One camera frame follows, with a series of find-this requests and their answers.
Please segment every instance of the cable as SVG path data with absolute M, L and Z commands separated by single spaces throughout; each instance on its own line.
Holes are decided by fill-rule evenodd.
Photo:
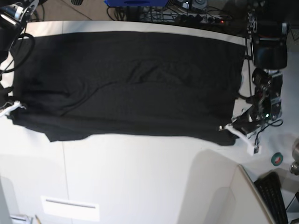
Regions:
M 21 43 L 20 43 L 20 45 L 19 45 L 19 48 L 17 49 L 16 55 L 18 55 L 18 53 L 20 52 L 20 49 L 21 49 L 22 44 L 23 44 L 23 41 L 24 41 L 24 37 L 22 37 L 22 40 L 21 40 Z M 1 71 L 1 72 L 0 72 L 0 79 L 2 78 L 2 75 L 3 75 L 4 73 L 6 73 L 7 69 L 10 67 L 10 65 L 11 65 L 13 62 L 14 62 L 14 59 L 11 60 L 11 62 L 9 63 L 9 65 L 8 65 L 3 71 L 0 70 L 0 71 Z
M 42 10 L 43 10 L 43 19 L 42 19 L 42 21 L 44 22 L 45 21 L 46 10 L 45 10 L 45 7 L 43 6 L 43 4 L 41 4 L 41 7 L 42 7 Z
M 178 15 L 180 15 L 180 13 L 178 13 L 178 12 L 176 12 L 176 11 L 174 11 L 173 9 L 171 9 L 170 7 L 167 7 L 169 10 L 171 10 L 171 11 L 173 11 L 174 13 L 176 13 L 176 14 L 178 14 Z
M 150 19 L 153 22 L 153 7 L 150 7 Z
M 228 17 L 230 17 L 230 19 L 222 19 L 223 21 L 232 21 L 234 19 L 234 17 L 228 11 L 225 11 L 225 10 L 213 7 L 213 6 L 206 6 L 205 7 L 205 12 L 206 12 L 206 17 L 207 17 L 207 15 L 209 15 L 209 16 L 211 16 L 213 18 L 217 18 L 218 19 L 218 17 L 209 14 L 209 12 L 223 12 L 226 15 L 221 15 L 220 14 L 219 16 L 228 16 Z
M 247 100 L 248 99 L 248 97 L 246 97 L 246 96 L 243 96 L 243 95 L 241 95 L 240 93 L 238 93 L 238 98 L 241 98 L 241 99 L 244 99 L 244 100 Z
M 110 8 L 114 8 L 114 7 L 110 7 L 110 6 L 108 6 L 108 8 L 106 9 L 107 15 L 108 15 L 108 17 L 109 17 L 111 20 L 116 21 L 116 20 L 113 19 L 112 16 L 109 14 L 109 9 L 110 9 Z
M 269 126 L 279 127 L 279 126 L 282 126 L 283 123 L 284 123 L 284 121 L 282 119 L 278 119 L 276 121 L 273 121 L 272 123 L 267 123 L 267 125 L 265 127 L 261 128 L 261 130 L 256 134 L 256 140 L 255 140 L 255 142 L 258 141 L 259 134 L 262 133 L 267 127 L 269 127 Z
M 115 7 L 114 16 L 117 21 L 125 21 L 125 11 L 123 7 Z
M 33 14 L 36 16 L 36 21 L 39 22 L 40 19 L 39 19 L 38 12 L 35 10 L 35 11 L 33 12 Z
M 30 35 L 30 34 L 26 34 L 26 33 L 24 33 L 24 34 L 21 34 L 20 36 L 19 36 L 19 38 L 24 38 L 24 37 L 28 37 L 30 40 L 31 40 L 31 46 L 30 46 L 30 49 L 29 49 L 29 51 L 27 52 L 27 54 L 25 55 L 25 57 L 17 64 L 17 65 L 15 65 L 14 66 L 14 68 L 13 69 L 9 69 L 9 70 L 4 70 L 4 71 L 1 71 L 0 70 L 0 72 L 1 72 L 1 74 L 3 74 L 3 73 L 10 73 L 10 72 L 13 72 L 13 71 L 16 71 L 19 67 L 21 67 L 25 62 L 26 62 L 26 60 L 29 58 L 29 56 L 31 55 L 31 53 L 32 53 L 32 51 L 33 51 L 33 49 L 34 49 L 34 47 L 35 47 L 35 44 L 36 44 L 36 41 L 35 41 L 35 39 L 34 39 L 34 37 L 32 36 L 32 35 Z

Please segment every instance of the tape roll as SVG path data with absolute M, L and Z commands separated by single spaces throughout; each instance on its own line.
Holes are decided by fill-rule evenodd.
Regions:
M 282 163 L 283 160 L 284 156 L 281 153 L 275 153 L 271 158 L 271 163 L 277 167 Z

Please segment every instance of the blue box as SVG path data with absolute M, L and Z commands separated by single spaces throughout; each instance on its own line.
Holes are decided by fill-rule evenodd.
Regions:
M 168 0 L 105 0 L 108 6 L 120 7 L 120 6 L 166 6 Z

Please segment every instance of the black fabric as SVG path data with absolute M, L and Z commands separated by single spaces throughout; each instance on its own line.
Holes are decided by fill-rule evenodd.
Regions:
M 22 54 L 13 52 L 16 63 L 23 44 Z M 166 33 L 38 37 L 14 77 L 14 95 L 28 109 L 12 120 L 50 141 L 123 133 L 232 145 L 234 137 L 218 127 L 230 123 L 244 52 L 233 43 Z

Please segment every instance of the white label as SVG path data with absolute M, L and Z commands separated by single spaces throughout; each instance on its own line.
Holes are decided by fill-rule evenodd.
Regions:
M 41 198 L 45 214 L 86 221 L 100 221 L 100 207 L 98 204 L 75 202 L 45 196 Z

